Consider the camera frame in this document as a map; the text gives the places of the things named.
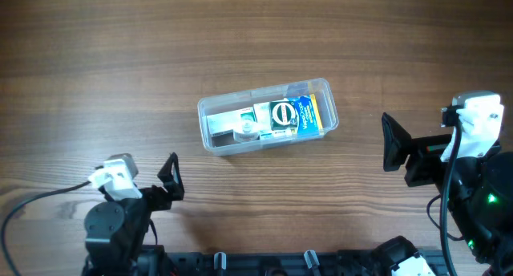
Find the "white Panadol box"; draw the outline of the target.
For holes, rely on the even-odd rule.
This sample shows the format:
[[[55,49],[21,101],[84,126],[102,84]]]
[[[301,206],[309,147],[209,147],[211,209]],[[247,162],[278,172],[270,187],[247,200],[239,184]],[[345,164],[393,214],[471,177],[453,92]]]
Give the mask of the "white Panadol box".
[[[256,122],[253,108],[241,108],[207,116],[208,130],[211,136],[222,136],[241,128],[246,121]]]

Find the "white sanitizer bottle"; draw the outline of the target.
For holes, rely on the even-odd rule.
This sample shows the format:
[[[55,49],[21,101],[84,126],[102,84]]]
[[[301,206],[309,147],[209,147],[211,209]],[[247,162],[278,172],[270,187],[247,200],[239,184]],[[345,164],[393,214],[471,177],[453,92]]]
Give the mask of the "white sanitizer bottle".
[[[239,143],[257,140],[259,136],[259,124],[251,120],[242,120],[233,129],[233,139]]]

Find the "blue yellow VapoDrops box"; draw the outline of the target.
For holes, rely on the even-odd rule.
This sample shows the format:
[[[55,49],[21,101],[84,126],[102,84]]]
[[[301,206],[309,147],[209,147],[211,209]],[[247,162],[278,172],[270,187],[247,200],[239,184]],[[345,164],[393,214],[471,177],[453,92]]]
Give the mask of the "blue yellow VapoDrops box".
[[[310,137],[321,134],[323,125],[314,94],[289,97],[297,112],[297,134],[299,137]]]

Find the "dark green square packet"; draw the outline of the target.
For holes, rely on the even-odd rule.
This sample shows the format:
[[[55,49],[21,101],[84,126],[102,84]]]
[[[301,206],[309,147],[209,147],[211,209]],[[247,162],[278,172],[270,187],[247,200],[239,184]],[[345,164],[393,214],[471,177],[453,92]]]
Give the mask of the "dark green square packet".
[[[270,102],[269,111],[272,130],[283,130],[297,127],[297,110],[293,101],[281,100]]]

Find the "white plaster box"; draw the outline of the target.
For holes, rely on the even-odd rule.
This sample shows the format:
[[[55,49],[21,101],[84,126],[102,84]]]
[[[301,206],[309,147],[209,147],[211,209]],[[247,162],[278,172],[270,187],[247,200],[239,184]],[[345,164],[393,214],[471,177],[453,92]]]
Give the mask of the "white plaster box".
[[[271,128],[271,111],[269,109],[269,102],[255,103],[253,110],[256,116],[256,121],[260,128],[260,139],[267,140],[273,138],[279,138],[284,136],[291,136],[292,131],[290,129],[285,130],[272,130]]]

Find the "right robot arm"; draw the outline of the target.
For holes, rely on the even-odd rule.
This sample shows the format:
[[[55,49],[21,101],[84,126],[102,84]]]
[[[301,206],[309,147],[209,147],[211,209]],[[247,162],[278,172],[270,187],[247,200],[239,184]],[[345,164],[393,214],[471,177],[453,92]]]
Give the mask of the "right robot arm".
[[[435,185],[439,192],[448,163],[440,156],[451,135],[412,138],[390,115],[382,115],[383,169],[406,166],[410,187]],[[496,141],[483,156],[459,157],[454,164],[448,211],[475,260],[491,275],[512,274],[512,153]]]

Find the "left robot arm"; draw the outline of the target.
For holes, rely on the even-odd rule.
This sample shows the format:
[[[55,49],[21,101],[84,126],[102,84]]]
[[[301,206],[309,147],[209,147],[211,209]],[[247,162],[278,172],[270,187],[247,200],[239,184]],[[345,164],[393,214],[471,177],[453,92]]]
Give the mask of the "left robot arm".
[[[107,158],[88,177],[106,200],[94,206],[84,221],[84,275],[180,273],[162,245],[143,243],[146,233],[155,229],[151,215],[184,199],[178,156],[172,153],[157,173],[161,186],[140,189],[135,183],[138,173],[132,155],[123,153]]]

